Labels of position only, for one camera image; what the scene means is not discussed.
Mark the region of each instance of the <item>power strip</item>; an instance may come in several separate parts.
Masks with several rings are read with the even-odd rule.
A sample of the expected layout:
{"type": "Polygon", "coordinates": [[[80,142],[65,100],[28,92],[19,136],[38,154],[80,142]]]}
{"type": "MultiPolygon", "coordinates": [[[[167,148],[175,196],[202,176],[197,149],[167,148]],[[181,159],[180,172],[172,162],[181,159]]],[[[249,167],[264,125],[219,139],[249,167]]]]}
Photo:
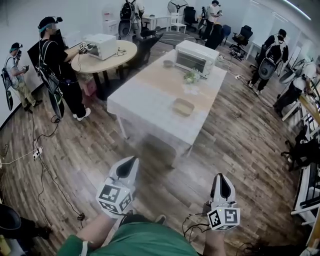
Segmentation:
{"type": "Polygon", "coordinates": [[[36,160],[43,152],[44,148],[41,146],[39,147],[36,152],[33,154],[33,160],[36,160]]]}

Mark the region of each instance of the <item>electric fan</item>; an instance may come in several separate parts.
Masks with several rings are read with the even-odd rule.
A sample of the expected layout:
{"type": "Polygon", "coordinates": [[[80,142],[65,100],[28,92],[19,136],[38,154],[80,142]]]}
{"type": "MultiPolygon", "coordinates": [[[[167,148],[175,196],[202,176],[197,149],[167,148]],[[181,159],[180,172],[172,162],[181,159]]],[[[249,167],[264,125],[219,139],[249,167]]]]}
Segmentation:
{"type": "Polygon", "coordinates": [[[185,0],[171,0],[168,3],[168,10],[171,14],[179,13],[179,15],[183,15],[187,6],[189,5],[185,0]]]}

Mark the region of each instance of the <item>floor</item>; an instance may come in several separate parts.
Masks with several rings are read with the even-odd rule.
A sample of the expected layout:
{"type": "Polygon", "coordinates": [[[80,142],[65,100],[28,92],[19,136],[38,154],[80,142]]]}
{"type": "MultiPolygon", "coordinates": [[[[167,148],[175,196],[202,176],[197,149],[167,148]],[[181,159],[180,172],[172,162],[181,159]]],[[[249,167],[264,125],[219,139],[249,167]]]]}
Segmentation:
{"type": "MultiPolygon", "coordinates": [[[[150,61],[170,51],[170,45],[157,43],[150,61]]],[[[227,60],[229,48],[217,49],[227,60]]],[[[217,66],[227,69],[227,62],[217,66]]],[[[245,79],[251,75],[250,63],[232,59],[220,92],[199,133],[191,155],[179,164],[169,166],[173,154],[155,138],[141,134],[126,123],[130,139],[124,140],[115,117],[107,112],[106,102],[86,98],[91,115],[82,122],[73,119],[69,109],[53,136],[42,137],[43,160],[54,180],[66,194],[77,212],[84,212],[90,222],[101,212],[95,200],[97,187],[117,161],[128,157],[140,158],[136,180],[137,195],[133,207],[150,219],[167,215],[168,226],[182,232],[182,223],[189,214],[202,211],[210,198],[214,177],[225,174],[234,184],[241,224],[226,233],[228,256],[246,242],[262,241],[270,245],[303,244],[306,229],[301,220],[290,215],[299,182],[299,172],[289,173],[280,153],[286,150],[285,140],[293,140],[298,127],[290,121],[282,122],[272,106],[282,87],[272,78],[258,98],[234,74],[245,79]]],[[[46,90],[36,96],[43,99],[34,115],[20,108],[0,131],[2,146],[8,143],[5,158],[10,162],[32,150],[34,137],[49,135],[56,125],[50,122],[54,115],[46,90]]],[[[81,228],[63,195],[43,172],[44,192],[39,196],[46,211],[38,202],[42,191],[42,165],[31,156],[24,157],[3,168],[1,190],[5,202],[22,217],[45,225],[45,214],[53,234],[50,240],[36,238],[36,250],[42,255],[55,255],[64,240],[81,228]]],[[[185,226],[206,222],[192,217],[185,226]]],[[[205,235],[194,229],[192,245],[202,252],[205,235]]]]}

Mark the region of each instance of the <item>white chair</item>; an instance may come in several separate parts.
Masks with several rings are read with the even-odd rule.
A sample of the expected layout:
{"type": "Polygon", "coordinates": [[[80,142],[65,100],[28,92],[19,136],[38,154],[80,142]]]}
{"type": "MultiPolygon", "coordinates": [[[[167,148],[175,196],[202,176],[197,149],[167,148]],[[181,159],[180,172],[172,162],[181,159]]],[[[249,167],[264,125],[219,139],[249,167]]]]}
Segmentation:
{"type": "Polygon", "coordinates": [[[179,13],[178,12],[173,12],[171,13],[171,25],[170,25],[170,31],[171,31],[171,27],[172,26],[175,26],[176,27],[176,31],[180,31],[180,28],[183,28],[184,27],[184,34],[186,33],[186,28],[187,28],[187,25],[185,24],[182,24],[180,22],[178,22],[179,20],[179,13]]]}

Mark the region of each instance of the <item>round table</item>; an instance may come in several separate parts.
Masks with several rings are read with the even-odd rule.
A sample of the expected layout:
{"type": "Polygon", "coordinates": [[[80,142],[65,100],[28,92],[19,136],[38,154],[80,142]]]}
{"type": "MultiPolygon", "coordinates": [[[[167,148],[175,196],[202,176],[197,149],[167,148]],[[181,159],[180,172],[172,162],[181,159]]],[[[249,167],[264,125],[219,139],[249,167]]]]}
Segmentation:
{"type": "Polygon", "coordinates": [[[193,36],[189,34],[184,34],[178,31],[164,32],[159,42],[167,45],[172,45],[173,48],[175,49],[176,46],[181,42],[183,42],[184,40],[188,40],[193,43],[196,43],[196,39],[193,36]]]}
{"type": "Polygon", "coordinates": [[[71,62],[73,70],[82,74],[93,74],[93,78],[96,84],[96,95],[100,100],[107,100],[108,87],[110,81],[107,70],[119,67],[120,79],[123,80],[123,64],[130,61],[138,51],[137,46],[133,42],[117,40],[117,47],[125,54],[119,52],[105,60],[98,59],[90,56],[89,54],[78,54],[71,62]],[[98,73],[103,72],[104,84],[101,84],[98,73]]]}

